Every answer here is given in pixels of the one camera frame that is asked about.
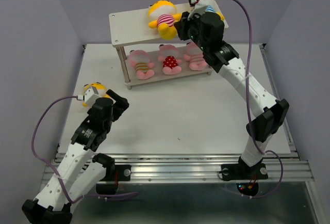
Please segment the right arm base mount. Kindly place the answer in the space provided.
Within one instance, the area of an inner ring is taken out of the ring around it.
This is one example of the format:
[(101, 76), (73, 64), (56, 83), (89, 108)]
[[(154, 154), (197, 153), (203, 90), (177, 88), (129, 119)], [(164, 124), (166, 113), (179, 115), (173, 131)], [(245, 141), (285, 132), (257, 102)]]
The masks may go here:
[(268, 171), (264, 163), (249, 167), (243, 164), (223, 164), (221, 165), (221, 179), (223, 181), (243, 181), (256, 179), (266, 180), (268, 179)]

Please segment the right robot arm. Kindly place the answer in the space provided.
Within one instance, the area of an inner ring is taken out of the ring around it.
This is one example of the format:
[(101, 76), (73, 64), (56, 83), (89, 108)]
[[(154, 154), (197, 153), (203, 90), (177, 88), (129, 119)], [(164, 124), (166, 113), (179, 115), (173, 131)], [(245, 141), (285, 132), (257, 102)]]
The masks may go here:
[(289, 103), (278, 100), (248, 72), (248, 66), (238, 52), (223, 40), (224, 22), (213, 12), (184, 12), (175, 25), (181, 40), (190, 39), (202, 51), (207, 64), (227, 80), (245, 100), (248, 140), (235, 164), (221, 166), (223, 181), (268, 178), (263, 155), (267, 145), (283, 124)]

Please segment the pink frog toy striped shirt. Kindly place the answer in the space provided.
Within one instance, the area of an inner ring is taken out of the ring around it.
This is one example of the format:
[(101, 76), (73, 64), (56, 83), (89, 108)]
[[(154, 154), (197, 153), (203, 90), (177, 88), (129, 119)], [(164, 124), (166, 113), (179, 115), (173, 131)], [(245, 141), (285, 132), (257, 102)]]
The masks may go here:
[(189, 63), (189, 68), (192, 71), (202, 71), (208, 66), (202, 50), (193, 42), (186, 44), (184, 60)]

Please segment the yellow toy pink stripes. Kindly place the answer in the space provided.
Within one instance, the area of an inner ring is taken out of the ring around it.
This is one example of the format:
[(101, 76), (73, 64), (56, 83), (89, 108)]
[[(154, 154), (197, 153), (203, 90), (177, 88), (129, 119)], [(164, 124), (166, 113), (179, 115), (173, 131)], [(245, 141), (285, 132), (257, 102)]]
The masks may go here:
[(107, 88), (99, 82), (84, 85), (84, 107), (91, 107), (98, 98), (110, 98)]

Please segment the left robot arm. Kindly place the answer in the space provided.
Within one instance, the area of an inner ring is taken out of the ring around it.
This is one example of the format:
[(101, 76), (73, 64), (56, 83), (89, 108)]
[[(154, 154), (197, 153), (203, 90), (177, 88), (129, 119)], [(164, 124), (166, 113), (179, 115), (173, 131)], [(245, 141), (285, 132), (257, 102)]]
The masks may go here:
[(87, 117), (74, 132), (71, 143), (60, 165), (41, 158), (31, 150), (35, 158), (49, 165), (53, 175), (45, 187), (34, 197), (27, 199), (22, 211), (30, 223), (70, 223), (72, 210), (100, 180), (112, 177), (117, 180), (114, 158), (97, 153), (100, 144), (106, 139), (111, 125), (129, 108), (126, 98), (111, 89), (99, 93), (89, 86), (82, 95), (72, 95), (71, 99), (82, 101), (89, 107)]

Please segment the pink frog toy polka-dot dress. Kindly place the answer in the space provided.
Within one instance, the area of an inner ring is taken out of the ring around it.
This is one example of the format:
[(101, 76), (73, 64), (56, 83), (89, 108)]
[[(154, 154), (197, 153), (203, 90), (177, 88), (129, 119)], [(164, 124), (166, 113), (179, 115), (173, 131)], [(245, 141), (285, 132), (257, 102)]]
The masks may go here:
[(178, 59), (179, 50), (170, 44), (159, 45), (158, 61), (162, 63), (162, 71), (165, 75), (176, 75), (182, 71), (179, 65), (181, 61)]

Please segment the yellow toy red stripes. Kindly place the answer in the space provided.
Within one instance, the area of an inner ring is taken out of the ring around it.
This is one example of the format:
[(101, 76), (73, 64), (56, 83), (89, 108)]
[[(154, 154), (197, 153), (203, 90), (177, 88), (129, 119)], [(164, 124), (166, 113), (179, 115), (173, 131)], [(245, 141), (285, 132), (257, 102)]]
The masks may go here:
[(159, 0), (148, 7), (149, 28), (157, 29), (160, 37), (171, 40), (176, 37), (177, 30), (174, 23), (178, 22), (182, 14), (177, 12), (176, 6), (168, 0)]

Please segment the pink frog toy orange stripes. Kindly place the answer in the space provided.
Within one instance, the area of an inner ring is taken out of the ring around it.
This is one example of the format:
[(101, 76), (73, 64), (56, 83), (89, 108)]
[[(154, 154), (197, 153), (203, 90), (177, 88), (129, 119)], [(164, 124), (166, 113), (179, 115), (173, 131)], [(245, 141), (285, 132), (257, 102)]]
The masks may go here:
[(146, 80), (154, 76), (154, 63), (147, 52), (143, 50), (131, 50), (128, 60), (129, 65), (135, 70), (137, 79)]

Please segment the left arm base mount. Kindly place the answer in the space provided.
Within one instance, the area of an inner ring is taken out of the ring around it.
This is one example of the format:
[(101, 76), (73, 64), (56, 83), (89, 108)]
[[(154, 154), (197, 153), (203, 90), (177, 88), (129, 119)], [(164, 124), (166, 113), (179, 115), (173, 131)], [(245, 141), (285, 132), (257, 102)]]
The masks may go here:
[(92, 161), (100, 163), (103, 168), (106, 168), (106, 174), (101, 179), (102, 182), (130, 181), (131, 165), (117, 164), (114, 158), (103, 153), (95, 155)]

